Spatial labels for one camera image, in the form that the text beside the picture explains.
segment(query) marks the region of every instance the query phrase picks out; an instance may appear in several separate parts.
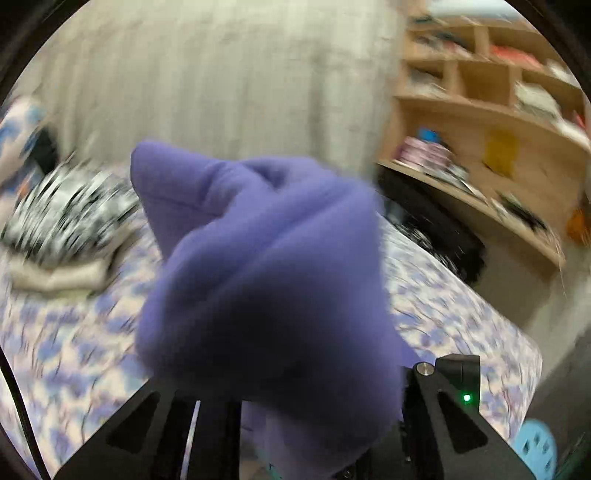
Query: floral bedsheet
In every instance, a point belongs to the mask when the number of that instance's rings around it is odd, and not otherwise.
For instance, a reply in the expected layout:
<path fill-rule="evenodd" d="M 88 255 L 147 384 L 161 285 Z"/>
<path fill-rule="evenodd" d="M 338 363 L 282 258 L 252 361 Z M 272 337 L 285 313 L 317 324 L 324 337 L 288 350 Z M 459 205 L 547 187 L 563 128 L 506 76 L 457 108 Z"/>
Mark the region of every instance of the floral bedsheet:
<path fill-rule="evenodd" d="M 116 266 L 111 286 L 93 300 L 15 295 L 1 276 L 0 343 L 52 475 L 147 379 L 134 353 L 134 327 L 160 253 L 142 213 L 137 221 L 138 240 Z M 537 347 L 428 253 L 386 221 L 383 228 L 396 327 L 428 361 L 453 352 L 480 355 L 480 412 L 509 439 L 541 374 Z M 1 376 L 0 423 L 35 471 Z"/>

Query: yellow paper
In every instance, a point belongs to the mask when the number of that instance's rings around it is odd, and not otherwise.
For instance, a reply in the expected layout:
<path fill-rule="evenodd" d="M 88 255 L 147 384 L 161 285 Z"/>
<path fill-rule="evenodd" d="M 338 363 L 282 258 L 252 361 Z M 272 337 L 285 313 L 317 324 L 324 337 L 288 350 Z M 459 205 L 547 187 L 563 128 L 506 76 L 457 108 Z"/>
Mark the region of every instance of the yellow paper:
<path fill-rule="evenodd" d="M 517 137 L 507 130 L 491 130 L 486 141 L 484 165 L 493 172 L 513 178 L 519 144 Z"/>

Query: purple cloth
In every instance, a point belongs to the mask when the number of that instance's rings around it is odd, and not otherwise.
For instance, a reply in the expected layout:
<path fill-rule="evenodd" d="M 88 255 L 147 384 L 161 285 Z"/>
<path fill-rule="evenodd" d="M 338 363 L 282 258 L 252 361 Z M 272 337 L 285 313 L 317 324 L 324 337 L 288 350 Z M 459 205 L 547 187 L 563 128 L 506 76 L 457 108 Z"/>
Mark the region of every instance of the purple cloth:
<path fill-rule="evenodd" d="M 248 401 L 243 433 L 286 480 L 328 478 L 391 428 L 401 354 L 418 357 L 389 318 L 370 187 L 157 142 L 131 178 L 166 260 L 137 331 L 155 374 Z"/>

